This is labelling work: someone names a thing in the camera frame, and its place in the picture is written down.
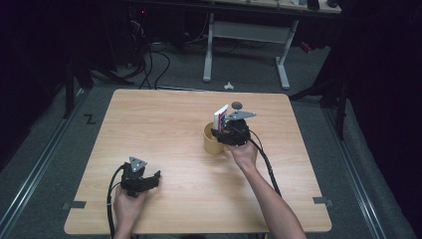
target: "small white object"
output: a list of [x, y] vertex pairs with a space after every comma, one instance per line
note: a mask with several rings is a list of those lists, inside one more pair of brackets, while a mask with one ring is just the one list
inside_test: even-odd
[[226, 90], [233, 90], [233, 89], [235, 89], [235, 87], [233, 87], [232, 84], [230, 84], [230, 82], [228, 82], [227, 85], [224, 86], [224, 89], [226, 89]]

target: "gray carpet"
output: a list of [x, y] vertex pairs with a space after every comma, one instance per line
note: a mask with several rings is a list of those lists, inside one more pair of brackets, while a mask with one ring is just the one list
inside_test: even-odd
[[[277, 47], [272, 45], [269, 51]], [[286, 92], [281, 90], [272, 57], [260, 56], [260, 50], [257, 53], [257, 50], [250, 47], [238, 47], [229, 54], [223, 53], [228, 51], [227, 49], [230, 50], [230, 46], [225, 45], [216, 49], [213, 79], [211, 83], [205, 84], [202, 82], [204, 49], [186, 48], [185, 51], [180, 52], [167, 47], [161, 53], [169, 57], [171, 62], [169, 69], [158, 82], [159, 87], [225, 91], [224, 85], [230, 82], [236, 92], [292, 95], [312, 85], [329, 52], [329, 49], [322, 49], [307, 54], [301, 49], [292, 48], [286, 61], [291, 89]], [[152, 57], [153, 68], [149, 81], [153, 85], [154, 80], [165, 69], [167, 61], [158, 54], [152, 54]], [[127, 70], [123, 68], [119, 70], [120, 74], [126, 72]], [[144, 73], [133, 79], [134, 88], [140, 85], [143, 77]], [[118, 88], [123, 87], [110, 81], [96, 80], [95, 87], [83, 94], [86, 98], [69, 122], [67, 130], [51, 155], [51, 162], [44, 176], [8, 238], [76, 237], [64, 232], [68, 211], [63, 209], [63, 205], [71, 202], [75, 197], [110, 97]], [[309, 238], [372, 238], [350, 186], [336, 138], [330, 131], [330, 125], [315, 99], [306, 98], [306, 101], [293, 102], [292, 105], [322, 195], [332, 202], [332, 206], [327, 209], [332, 229], [326, 233], [309, 233], [307, 236]], [[30, 135], [12, 161], [0, 173], [1, 215], [6, 213], [32, 167], [42, 155], [50, 137], [62, 122], [64, 100], [64, 91], [61, 91], [50, 108], [33, 125]], [[89, 119], [87, 115], [92, 115], [94, 123], [87, 123]], [[347, 108], [344, 133], [345, 143], [363, 184], [374, 202], [374, 207], [383, 223], [386, 238], [415, 238], [366, 148], [350, 106]], [[80, 236], [78, 238], [108, 238], [108, 236]]]

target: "hand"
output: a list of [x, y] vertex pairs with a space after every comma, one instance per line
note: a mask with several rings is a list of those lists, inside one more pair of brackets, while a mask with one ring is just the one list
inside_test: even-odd
[[114, 213], [117, 219], [114, 238], [128, 238], [140, 216], [148, 191], [140, 192], [134, 198], [119, 186], [115, 188]]
[[226, 145], [242, 171], [257, 169], [258, 149], [248, 140], [244, 145]]

